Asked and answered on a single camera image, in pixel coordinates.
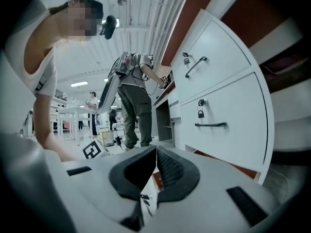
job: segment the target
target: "fluorescent light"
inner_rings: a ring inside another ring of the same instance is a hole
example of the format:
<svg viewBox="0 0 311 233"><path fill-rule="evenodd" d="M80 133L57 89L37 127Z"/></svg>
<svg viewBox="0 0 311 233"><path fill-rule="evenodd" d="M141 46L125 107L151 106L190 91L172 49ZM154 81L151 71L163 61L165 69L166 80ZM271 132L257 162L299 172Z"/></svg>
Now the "fluorescent light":
<svg viewBox="0 0 311 233"><path fill-rule="evenodd" d="M116 28L118 28L120 26L120 21L119 21L119 18L117 18L117 25L116 25Z"/></svg>
<svg viewBox="0 0 311 233"><path fill-rule="evenodd" d="M86 85L86 84L88 84L87 81L82 81L82 82L78 82L78 83L72 83L70 86L76 87L76 86L81 86L81 85Z"/></svg>

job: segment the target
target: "olive pants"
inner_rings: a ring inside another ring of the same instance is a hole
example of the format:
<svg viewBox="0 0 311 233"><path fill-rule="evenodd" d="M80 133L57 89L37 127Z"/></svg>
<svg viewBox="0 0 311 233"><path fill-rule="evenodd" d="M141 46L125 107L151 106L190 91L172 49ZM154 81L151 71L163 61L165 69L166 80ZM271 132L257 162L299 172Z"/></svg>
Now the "olive pants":
<svg viewBox="0 0 311 233"><path fill-rule="evenodd" d="M149 146L151 138L151 99L147 93L135 85L123 84L118 88L122 101L122 116L124 117L125 146L133 148L137 143L135 134L135 120L138 116L138 125L141 133L142 147Z"/></svg>

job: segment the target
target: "drawer handle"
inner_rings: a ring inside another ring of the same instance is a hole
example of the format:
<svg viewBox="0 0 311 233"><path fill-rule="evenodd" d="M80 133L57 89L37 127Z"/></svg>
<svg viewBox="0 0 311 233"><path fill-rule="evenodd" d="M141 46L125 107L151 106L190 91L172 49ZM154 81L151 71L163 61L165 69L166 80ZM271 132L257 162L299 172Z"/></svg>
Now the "drawer handle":
<svg viewBox="0 0 311 233"><path fill-rule="evenodd" d="M192 69L194 69L194 67L197 65L197 64L199 64L201 61L206 61L207 60L207 58L205 57L205 56L203 56L197 63L195 63L190 69L189 69L189 71L186 73L186 75L185 75L185 77L186 78L189 78L189 73L191 72L191 70Z"/></svg>
<svg viewBox="0 0 311 233"><path fill-rule="evenodd" d="M226 122L221 123L212 123L212 124L201 124L201 123L195 123L196 127L226 127L228 124Z"/></svg>

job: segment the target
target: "ceiling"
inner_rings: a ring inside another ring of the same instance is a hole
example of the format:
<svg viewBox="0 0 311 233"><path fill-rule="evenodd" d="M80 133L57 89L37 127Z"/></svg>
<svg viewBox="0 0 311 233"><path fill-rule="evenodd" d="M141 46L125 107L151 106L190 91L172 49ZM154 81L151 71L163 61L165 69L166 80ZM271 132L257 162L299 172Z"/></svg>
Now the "ceiling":
<svg viewBox="0 0 311 233"><path fill-rule="evenodd" d="M68 0L41 0L49 8ZM57 89L80 100L89 99L89 92L98 96L104 88L114 61L124 50L155 55L156 67L162 57L172 25L183 0L98 0L104 6L104 18L114 15L120 20L112 38L97 36L85 43L61 43L56 49ZM70 84L87 81L87 85Z"/></svg>

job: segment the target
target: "hand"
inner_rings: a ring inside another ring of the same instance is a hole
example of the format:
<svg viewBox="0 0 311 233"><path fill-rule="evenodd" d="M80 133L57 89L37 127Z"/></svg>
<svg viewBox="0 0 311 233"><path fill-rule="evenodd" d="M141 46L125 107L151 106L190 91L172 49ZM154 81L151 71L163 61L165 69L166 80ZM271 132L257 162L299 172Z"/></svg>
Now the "hand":
<svg viewBox="0 0 311 233"><path fill-rule="evenodd" d="M167 85L168 85L167 82L162 81L162 82L159 84L159 88L160 88L160 89L165 89Z"/></svg>

